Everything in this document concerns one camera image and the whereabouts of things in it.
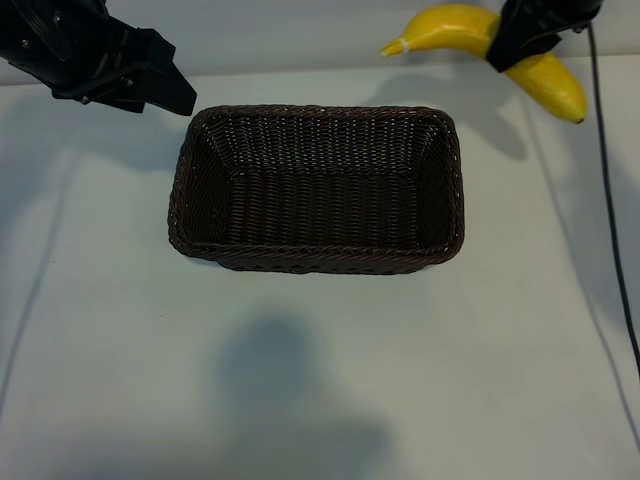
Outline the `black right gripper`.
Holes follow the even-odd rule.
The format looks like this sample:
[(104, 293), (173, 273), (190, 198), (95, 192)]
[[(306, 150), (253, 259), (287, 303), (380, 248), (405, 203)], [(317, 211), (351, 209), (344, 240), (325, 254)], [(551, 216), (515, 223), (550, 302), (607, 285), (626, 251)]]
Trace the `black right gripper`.
[(487, 52), (488, 63), (505, 72), (526, 58), (549, 52), (560, 42), (557, 33), (583, 28), (602, 4), (602, 0), (507, 1)]

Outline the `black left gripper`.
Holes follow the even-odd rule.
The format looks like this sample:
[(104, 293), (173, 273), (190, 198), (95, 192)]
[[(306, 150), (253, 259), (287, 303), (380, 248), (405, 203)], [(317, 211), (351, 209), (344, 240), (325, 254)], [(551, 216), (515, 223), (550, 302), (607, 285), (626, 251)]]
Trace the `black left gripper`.
[(191, 115), (196, 91), (153, 29), (112, 17), (104, 1), (3, 1), (1, 58), (59, 100), (142, 113), (151, 104)]

